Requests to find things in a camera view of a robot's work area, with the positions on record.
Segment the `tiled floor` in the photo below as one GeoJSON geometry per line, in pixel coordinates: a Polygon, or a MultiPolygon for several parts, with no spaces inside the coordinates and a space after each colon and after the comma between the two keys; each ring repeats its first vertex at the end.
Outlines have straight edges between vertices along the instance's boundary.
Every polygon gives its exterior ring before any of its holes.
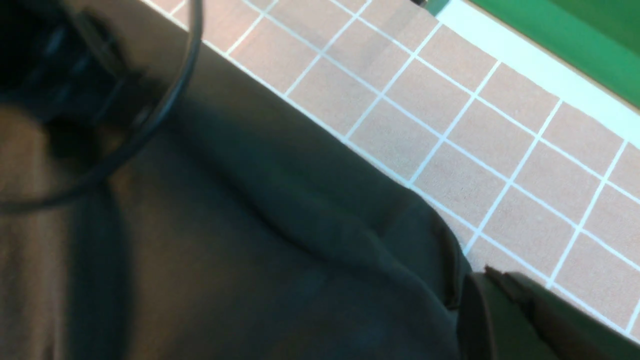
{"type": "MultiPolygon", "coordinates": [[[[150,5],[186,22],[180,0],[150,5]]],[[[640,338],[640,150],[629,138],[409,0],[205,5],[211,47],[422,195],[474,268],[522,271],[640,338]]]]}

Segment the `floor tile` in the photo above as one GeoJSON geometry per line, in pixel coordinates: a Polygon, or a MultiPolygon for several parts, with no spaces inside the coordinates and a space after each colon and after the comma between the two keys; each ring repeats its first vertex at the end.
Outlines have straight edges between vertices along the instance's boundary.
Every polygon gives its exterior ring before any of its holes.
{"type": "Polygon", "coordinates": [[[543,137],[601,175],[622,145],[618,135],[569,104],[560,106],[543,137]]]}
{"type": "Polygon", "coordinates": [[[640,299],[640,272],[583,234],[556,282],[623,329],[640,299]]]}
{"type": "Polygon", "coordinates": [[[446,26],[438,29],[420,57],[471,91],[476,90],[495,65],[494,58],[446,26]]]}
{"type": "Polygon", "coordinates": [[[558,102],[556,96],[505,64],[500,64],[480,96],[536,133],[558,102]]]}
{"type": "Polygon", "coordinates": [[[316,52],[270,20],[262,19],[231,57],[284,92],[316,57],[316,52]]]}
{"type": "Polygon", "coordinates": [[[338,2],[352,12],[358,12],[367,3],[367,0],[338,0],[338,2]]]}
{"type": "Polygon", "coordinates": [[[640,198],[640,150],[637,147],[627,144],[609,180],[640,198]]]}
{"type": "Polygon", "coordinates": [[[485,266],[490,266],[501,272],[520,272],[532,280],[542,283],[543,279],[517,262],[507,253],[493,246],[490,242],[480,237],[467,254],[471,269],[475,272],[484,272],[485,266]]]}
{"type": "Polygon", "coordinates": [[[573,235],[570,224],[510,188],[484,233],[549,276],[573,235]]]}
{"type": "Polygon", "coordinates": [[[515,183],[577,224],[600,180],[559,152],[538,143],[515,183]]]}
{"type": "Polygon", "coordinates": [[[415,185],[478,226],[504,187],[504,181],[444,143],[415,185]]]}
{"type": "Polygon", "coordinates": [[[409,54],[397,45],[358,20],[336,40],[327,54],[378,90],[387,85],[409,58],[409,54]]]}
{"type": "Polygon", "coordinates": [[[470,97],[417,60],[398,77],[387,96],[441,134],[470,97]]]}
{"type": "Polygon", "coordinates": [[[153,0],[153,2],[164,11],[171,12],[176,6],[180,5],[182,0],[153,0]]]}
{"type": "MultiPolygon", "coordinates": [[[[227,51],[259,15],[241,0],[208,1],[204,6],[202,38],[227,51]]],[[[174,17],[188,26],[189,4],[180,8],[174,17]]]]}
{"type": "Polygon", "coordinates": [[[438,139],[387,101],[380,101],[351,141],[408,179],[438,139]]]}
{"type": "Polygon", "coordinates": [[[251,4],[254,4],[256,7],[265,10],[273,1],[278,0],[248,0],[251,4]]]}
{"type": "Polygon", "coordinates": [[[448,139],[506,177],[533,143],[533,136],[479,101],[469,106],[448,139]]]}
{"type": "Polygon", "coordinates": [[[322,58],[289,94],[289,98],[345,135],[376,95],[322,58]]]}
{"type": "Polygon", "coordinates": [[[636,323],[634,324],[634,328],[631,329],[631,335],[640,340],[640,321],[638,321],[637,319],[636,323]]]}
{"type": "Polygon", "coordinates": [[[351,19],[328,0],[279,0],[269,14],[320,49],[351,19]]]}
{"type": "Polygon", "coordinates": [[[361,18],[413,51],[438,24],[428,11],[407,0],[373,0],[361,18]]]}
{"type": "Polygon", "coordinates": [[[584,224],[606,244],[640,265],[640,204],[605,185],[584,224]]]}

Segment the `black cable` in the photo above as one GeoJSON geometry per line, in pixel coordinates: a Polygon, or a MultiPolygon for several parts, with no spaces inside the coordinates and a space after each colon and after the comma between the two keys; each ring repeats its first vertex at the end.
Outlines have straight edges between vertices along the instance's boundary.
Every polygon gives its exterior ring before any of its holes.
{"type": "Polygon", "coordinates": [[[0,201],[0,215],[15,215],[52,208],[74,200],[82,194],[91,191],[103,183],[122,165],[129,161],[153,137],[158,127],[166,120],[176,100],[183,94],[198,59],[200,42],[202,39],[202,0],[190,0],[189,37],[187,49],[176,80],[169,86],[160,103],[149,115],[147,121],[135,131],[131,137],[117,150],[109,154],[98,165],[82,176],[78,182],[70,187],[38,199],[2,200],[0,201]]]}

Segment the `pink tile floor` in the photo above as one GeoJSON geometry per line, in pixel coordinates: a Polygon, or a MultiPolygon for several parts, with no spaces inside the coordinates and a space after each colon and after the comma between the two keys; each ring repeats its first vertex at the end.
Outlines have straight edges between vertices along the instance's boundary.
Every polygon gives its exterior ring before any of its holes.
{"type": "Polygon", "coordinates": [[[475,269],[640,338],[640,150],[409,0],[205,6],[207,44],[423,196],[475,269]]]}

